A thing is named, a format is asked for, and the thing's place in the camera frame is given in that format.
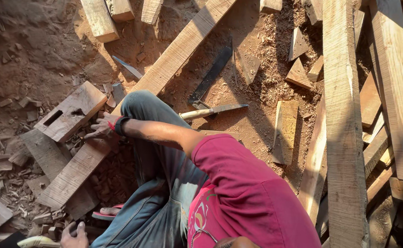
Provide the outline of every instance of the red t-shirt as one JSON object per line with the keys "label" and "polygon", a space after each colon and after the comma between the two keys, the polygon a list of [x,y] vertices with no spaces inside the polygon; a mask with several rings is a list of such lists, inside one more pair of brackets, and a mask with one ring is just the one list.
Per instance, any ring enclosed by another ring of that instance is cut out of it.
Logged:
{"label": "red t-shirt", "polygon": [[[207,136],[192,161],[209,180],[189,207],[188,248],[200,228],[216,240],[246,236],[262,248],[321,247],[290,186],[232,136]],[[195,248],[214,245],[204,232],[193,240]]]}

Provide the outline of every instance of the jeans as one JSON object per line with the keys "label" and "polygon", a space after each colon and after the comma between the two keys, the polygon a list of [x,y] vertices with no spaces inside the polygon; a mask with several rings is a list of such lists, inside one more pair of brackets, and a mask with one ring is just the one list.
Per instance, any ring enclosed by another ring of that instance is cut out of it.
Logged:
{"label": "jeans", "polygon": [[[128,94],[121,114],[191,128],[147,90]],[[91,248],[187,247],[189,205],[208,179],[183,151],[134,139],[138,190]]]}

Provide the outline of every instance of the dirt ground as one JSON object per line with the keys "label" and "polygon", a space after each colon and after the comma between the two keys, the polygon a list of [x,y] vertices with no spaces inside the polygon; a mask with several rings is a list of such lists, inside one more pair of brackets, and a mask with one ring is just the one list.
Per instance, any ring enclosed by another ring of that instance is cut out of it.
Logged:
{"label": "dirt ground", "polygon": [[[6,142],[6,150],[11,153],[22,146],[15,135],[20,123],[34,125],[27,122],[27,111],[32,106],[23,109],[19,100],[27,96],[42,101],[42,111],[48,113],[75,89],[72,76],[78,76],[81,82],[88,80],[101,90],[104,83],[122,79],[129,92],[136,84],[134,76],[111,56],[146,73],[205,2],[164,0],[159,20],[153,26],[140,20],[143,1],[132,0],[135,20],[116,24],[120,39],[102,44],[93,37],[80,0],[0,0],[0,102],[13,100],[0,107],[0,136],[12,136]],[[261,59],[251,86],[246,85],[239,63],[235,83],[229,61],[203,98],[210,106],[249,104],[247,110],[221,114],[215,121],[197,119],[192,127],[240,133],[244,146],[286,179],[296,194],[323,88],[323,82],[318,82],[308,91],[284,80],[293,64],[287,62],[287,57],[292,31],[297,26],[310,46],[300,56],[304,69],[309,71],[322,55],[322,26],[310,24],[300,0],[284,0],[282,11],[271,15],[259,13],[258,0],[238,0],[159,94],[177,113],[194,110],[187,103],[189,96],[232,40],[234,46]],[[365,38],[360,44],[363,47],[358,54],[358,73],[362,85],[371,62]],[[9,62],[3,61],[6,51],[11,56]],[[141,62],[136,59],[140,53],[146,55]],[[284,100],[299,103],[290,166],[271,161],[276,103]],[[311,117],[302,118],[309,113]]]}

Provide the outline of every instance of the red flip-flop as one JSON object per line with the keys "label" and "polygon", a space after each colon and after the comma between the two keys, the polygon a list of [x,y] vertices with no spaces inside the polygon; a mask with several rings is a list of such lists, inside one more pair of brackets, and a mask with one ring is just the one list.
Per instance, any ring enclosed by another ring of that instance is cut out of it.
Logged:
{"label": "red flip-flop", "polygon": [[[123,204],[118,204],[116,206],[114,206],[113,208],[122,208]],[[113,215],[105,215],[105,214],[101,214],[100,212],[93,212],[93,214],[91,215],[92,217],[99,219],[99,220],[104,220],[104,221],[113,221],[115,216]]]}

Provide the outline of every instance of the hand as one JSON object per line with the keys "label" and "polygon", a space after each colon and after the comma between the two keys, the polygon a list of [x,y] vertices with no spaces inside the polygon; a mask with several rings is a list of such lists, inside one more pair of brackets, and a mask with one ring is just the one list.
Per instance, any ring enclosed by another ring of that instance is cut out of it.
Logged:
{"label": "hand", "polygon": [[85,232],[85,223],[81,222],[78,225],[77,237],[73,238],[70,235],[70,230],[76,223],[72,222],[62,231],[61,248],[88,248],[88,238]]}
{"label": "hand", "polygon": [[90,138],[103,138],[106,140],[113,140],[113,139],[118,139],[119,135],[116,134],[109,126],[108,126],[108,121],[111,122],[111,124],[114,124],[119,118],[117,115],[110,115],[107,112],[104,112],[104,118],[103,119],[97,119],[96,125],[91,125],[90,128],[95,130],[93,133],[89,133],[85,135],[84,140],[90,139]]}

